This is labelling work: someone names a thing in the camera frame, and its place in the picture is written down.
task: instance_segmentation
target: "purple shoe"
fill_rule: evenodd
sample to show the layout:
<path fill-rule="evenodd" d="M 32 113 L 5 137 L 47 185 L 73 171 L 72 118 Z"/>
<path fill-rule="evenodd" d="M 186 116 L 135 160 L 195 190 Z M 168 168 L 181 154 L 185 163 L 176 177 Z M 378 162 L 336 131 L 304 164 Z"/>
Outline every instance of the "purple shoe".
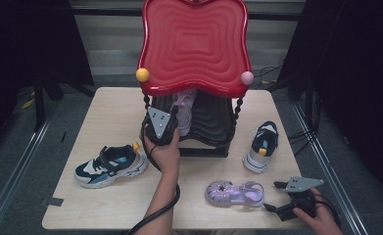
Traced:
<path fill-rule="evenodd" d="M 230 181 L 218 180 L 207 187 L 206 197 L 212 204 L 223 207 L 232 205 L 260 207 L 263 204 L 263 187 L 255 181 L 235 186 Z"/>
<path fill-rule="evenodd" d="M 196 89 L 185 90 L 172 95 L 173 106 L 178 106 L 178 130 L 180 136 L 185 136 L 191 127 L 191 109 L 197 94 Z"/>

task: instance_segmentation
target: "light wood tabletop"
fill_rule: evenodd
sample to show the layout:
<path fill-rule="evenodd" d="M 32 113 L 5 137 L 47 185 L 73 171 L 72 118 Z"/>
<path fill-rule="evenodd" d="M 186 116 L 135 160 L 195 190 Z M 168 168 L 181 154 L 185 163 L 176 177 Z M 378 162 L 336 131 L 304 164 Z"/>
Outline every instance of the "light wood tabletop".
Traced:
<path fill-rule="evenodd" d="M 234 138 L 227 158 L 182 157 L 178 180 L 181 197 L 174 208 L 175 229 L 297 229 L 305 225 L 298 219 L 282 222 L 264 207 L 215 207 L 205 197 L 207 186 L 216 180 L 235 185 L 258 181 L 264 188 L 264 201 L 281 207 L 290 202 L 274 181 L 301 176 L 279 114 L 269 92 L 249 90 L 243 99 Z M 143 218 L 160 179 L 149 164 L 140 175 L 121 177 L 102 189 L 79 186 L 73 172 L 79 165 L 96 158 L 104 146 L 140 143 L 139 130 L 146 114 L 139 88 L 99 88 L 53 195 L 64 199 L 60 207 L 49 206 L 42 220 L 46 229 L 127 230 Z M 264 173 L 251 172 L 242 158 L 249 151 L 255 130 L 267 120 L 276 123 L 279 146 L 270 157 Z"/>

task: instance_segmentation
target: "red wavy lid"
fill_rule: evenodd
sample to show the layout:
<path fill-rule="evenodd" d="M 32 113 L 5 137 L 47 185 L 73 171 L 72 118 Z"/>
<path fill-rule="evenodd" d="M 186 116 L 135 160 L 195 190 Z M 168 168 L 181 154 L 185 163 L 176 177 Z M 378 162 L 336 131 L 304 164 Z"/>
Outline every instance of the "red wavy lid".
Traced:
<path fill-rule="evenodd" d="M 148 0 L 143 9 L 145 39 L 138 68 L 151 96 L 201 89 L 237 98 L 251 71 L 246 49 L 247 9 L 241 0 Z"/>

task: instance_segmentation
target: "gray floor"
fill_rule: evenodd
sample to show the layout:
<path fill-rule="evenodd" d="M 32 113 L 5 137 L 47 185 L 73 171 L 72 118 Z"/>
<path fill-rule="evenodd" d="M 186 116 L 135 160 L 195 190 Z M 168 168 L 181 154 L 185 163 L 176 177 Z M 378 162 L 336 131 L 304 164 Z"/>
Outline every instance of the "gray floor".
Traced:
<path fill-rule="evenodd" d="M 136 86 L 132 75 L 102 75 L 95 77 L 95 80 L 96 88 Z M 53 195 L 92 100 L 67 86 L 63 86 L 63 89 L 65 96 L 62 101 L 53 102 L 48 99 L 45 101 L 47 111 L 55 110 L 55 112 L 49 119 L 48 129 L 39 147 L 34 151 L 33 159 L 27 164 L 27 170 L 22 172 L 23 177 L 18 182 L 18 188 L 13 192 L 12 200 L 5 208 L 5 213 L 0 212 L 0 234 L 120 234 L 119 231 L 51 231 L 42 228 L 41 221 L 46 208 L 40 205 L 40 201 Z M 33 136 L 34 106 L 25 110 L 21 109 L 29 92 L 30 88 L 22 91 L 19 102 L 3 130 L 3 138 L 0 141 L 0 195 Z M 287 135 L 291 136 L 302 131 L 294 112 L 294 104 L 288 101 L 286 90 L 275 91 L 272 96 Z M 367 233 L 383 234 L 383 187 L 362 165 L 356 151 L 345 144 L 336 123 L 326 115 L 325 111 L 320 117 L 317 136 L 352 205 L 357 209 Z M 293 143 L 293 151 L 297 152 L 306 141 L 302 139 Z M 303 176 L 326 180 L 310 146 L 297 155 L 296 160 Z M 330 185 L 320 186 L 319 190 L 335 204 L 342 219 L 344 233 L 354 234 Z M 311 232 L 309 230 L 263 230 L 258 231 L 258 234 L 311 234 Z"/>

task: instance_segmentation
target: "black cable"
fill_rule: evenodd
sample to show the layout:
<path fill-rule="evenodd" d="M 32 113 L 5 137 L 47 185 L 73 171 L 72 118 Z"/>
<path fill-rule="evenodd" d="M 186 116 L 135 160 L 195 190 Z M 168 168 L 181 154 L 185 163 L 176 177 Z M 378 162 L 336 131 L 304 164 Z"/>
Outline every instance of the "black cable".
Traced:
<path fill-rule="evenodd" d="M 145 136 L 145 124 L 147 122 L 149 118 L 149 115 L 146 114 L 144 120 L 142 121 L 142 126 L 141 126 L 141 142 L 142 142 L 142 146 L 143 146 L 143 149 L 145 151 L 145 154 L 146 156 L 148 157 L 148 160 L 149 162 L 151 162 L 151 164 L 159 171 L 161 171 L 160 167 L 158 166 L 158 164 L 155 162 L 155 160 L 152 158 L 152 152 L 154 151 L 154 149 L 156 147 L 158 147 L 158 144 L 156 144 L 154 146 L 154 148 L 152 148 L 152 150 L 150 151 L 150 153 L 148 153 L 147 149 L 146 149 L 146 145 L 145 145 L 145 139 L 144 139 L 144 136 Z M 133 235 L 135 234 L 141 227 L 143 227 L 145 224 L 149 223 L 150 221 L 154 220 L 155 218 L 157 218 L 158 216 L 161 216 L 163 213 L 169 211 L 170 209 L 173 208 L 173 206 L 175 206 L 175 204 L 178 202 L 179 200 L 179 197 L 180 197 L 180 194 L 181 194 L 181 191 L 179 189 L 179 185 L 176 184 L 176 188 L 175 188 L 175 196 L 174 198 L 172 199 L 172 201 L 170 203 L 168 203 L 166 206 L 164 206 L 163 208 L 159 209 L 158 211 L 155 211 L 154 213 L 148 215 L 147 217 L 143 218 L 141 221 L 139 221 L 138 223 L 136 223 L 135 226 L 133 226 L 130 231 L 127 233 L 127 235 Z"/>
<path fill-rule="evenodd" d="M 301 147 L 301 149 L 299 149 L 295 154 L 294 156 L 296 157 L 298 154 L 300 154 L 309 144 L 310 142 L 316 138 L 316 133 L 318 132 L 318 128 L 319 128 L 319 122 L 320 122 L 320 111 L 321 111 L 321 102 L 320 102 L 320 99 L 319 99 L 319 96 L 318 94 L 315 92 L 315 98 L 314 98 L 314 103 L 315 103 L 315 116 L 314 116 L 314 121 L 312 123 L 312 128 L 311 130 L 308 130 L 306 132 L 304 132 L 304 134 L 296 134 L 294 136 L 291 136 L 291 137 L 288 137 L 288 139 L 291 139 L 291 138 L 299 138 L 299 137 L 309 137 L 309 140 L 308 142 L 303 145 Z"/>
<path fill-rule="evenodd" d="M 332 208 L 335 209 L 334 205 L 332 204 L 332 202 L 327 197 L 325 197 L 321 194 L 314 194 L 314 195 L 323 198 L 326 202 L 328 202 L 331 205 Z"/>
<path fill-rule="evenodd" d="M 338 228 L 341 229 L 341 220 L 338 217 L 338 213 L 335 211 L 334 206 L 331 203 L 323 202 L 323 201 L 315 201 L 318 204 L 325 205 L 332 213 L 332 216 L 334 217 L 334 221 L 337 224 Z"/>
<path fill-rule="evenodd" d="M 260 77 L 261 78 L 261 81 L 260 81 L 260 83 L 259 83 L 259 85 L 255 88 L 255 90 L 257 90 L 257 89 L 259 89 L 259 87 L 261 87 L 261 85 L 262 85 L 262 76 L 264 76 L 264 75 L 266 75 L 266 74 L 268 74 L 268 73 L 270 73 L 270 72 L 273 72 L 273 71 L 275 71 L 276 69 L 279 69 L 279 68 L 281 68 L 282 67 L 282 65 L 280 65 L 280 66 L 277 66 L 277 67 L 264 67 L 264 68 L 262 68 L 260 71 L 259 71 L 259 75 L 255 75 L 255 77 Z"/>

